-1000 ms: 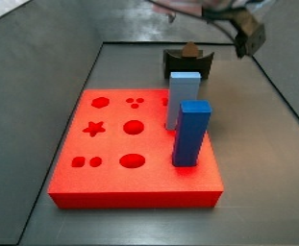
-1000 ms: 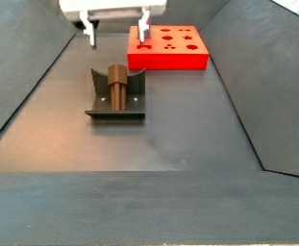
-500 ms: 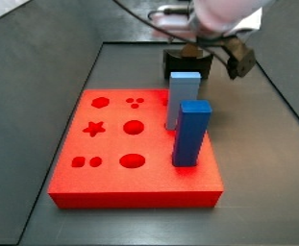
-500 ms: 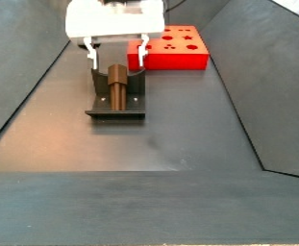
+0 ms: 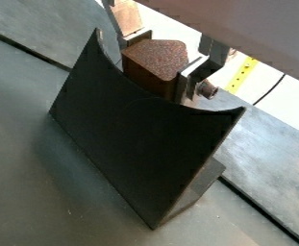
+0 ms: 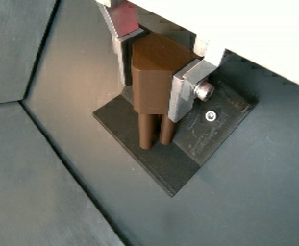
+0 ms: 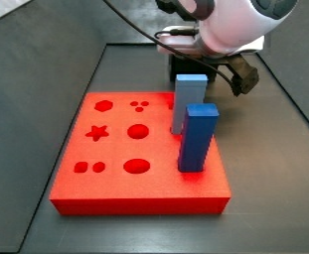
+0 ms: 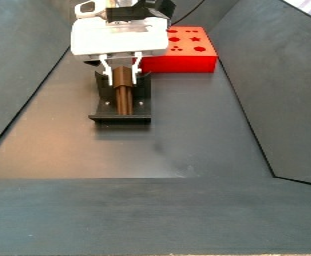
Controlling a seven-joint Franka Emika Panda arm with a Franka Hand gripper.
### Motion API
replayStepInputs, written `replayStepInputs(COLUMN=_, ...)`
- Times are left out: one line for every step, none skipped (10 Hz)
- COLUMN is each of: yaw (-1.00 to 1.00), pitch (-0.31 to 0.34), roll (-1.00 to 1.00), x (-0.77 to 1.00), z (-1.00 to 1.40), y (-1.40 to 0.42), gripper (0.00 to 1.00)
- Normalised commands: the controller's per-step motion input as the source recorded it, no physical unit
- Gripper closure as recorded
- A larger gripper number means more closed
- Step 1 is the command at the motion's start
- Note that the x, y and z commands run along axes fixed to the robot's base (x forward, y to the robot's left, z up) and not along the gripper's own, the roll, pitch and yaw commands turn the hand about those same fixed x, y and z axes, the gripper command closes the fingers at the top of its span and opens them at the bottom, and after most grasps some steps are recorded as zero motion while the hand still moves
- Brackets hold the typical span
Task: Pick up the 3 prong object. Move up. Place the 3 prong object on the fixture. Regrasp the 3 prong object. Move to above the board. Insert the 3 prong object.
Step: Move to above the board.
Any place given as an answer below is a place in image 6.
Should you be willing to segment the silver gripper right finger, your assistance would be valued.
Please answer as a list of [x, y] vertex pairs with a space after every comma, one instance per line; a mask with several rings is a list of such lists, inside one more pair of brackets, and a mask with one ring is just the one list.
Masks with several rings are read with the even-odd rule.
[[194, 99], [207, 101], [215, 87], [205, 81], [217, 67], [205, 60], [195, 59], [172, 77], [168, 118], [178, 122], [191, 111]]

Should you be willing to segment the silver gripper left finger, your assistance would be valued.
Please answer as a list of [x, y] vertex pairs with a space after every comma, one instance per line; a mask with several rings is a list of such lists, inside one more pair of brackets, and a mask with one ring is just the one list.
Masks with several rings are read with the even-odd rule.
[[96, 4], [112, 36], [120, 82], [124, 86], [130, 86], [131, 44], [144, 33], [139, 26], [135, 7], [127, 0], [96, 0]]

